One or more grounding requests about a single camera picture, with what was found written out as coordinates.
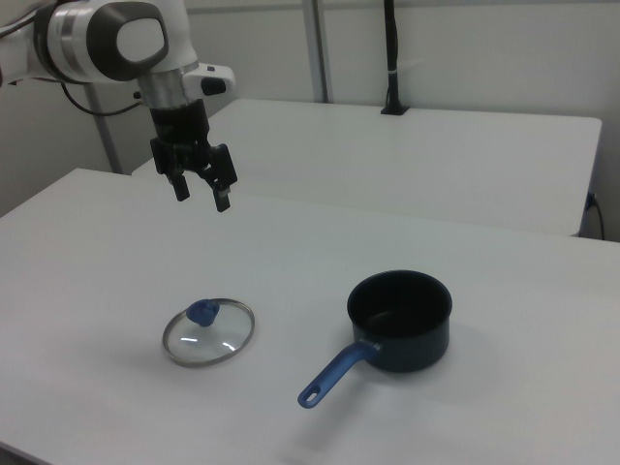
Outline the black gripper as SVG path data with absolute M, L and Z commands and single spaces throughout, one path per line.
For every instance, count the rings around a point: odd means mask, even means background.
M 237 174 L 229 148 L 210 146 L 209 123 L 203 100 L 176 108 L 152 108 L 156 137 L 150 141 L 156 172 L 164 175 L 179 202 L 190 197 L 184 168 L 175 145 L 199 145 L 197 175 L 211 188 L 218 212 L 231 207 L 229 194 Z

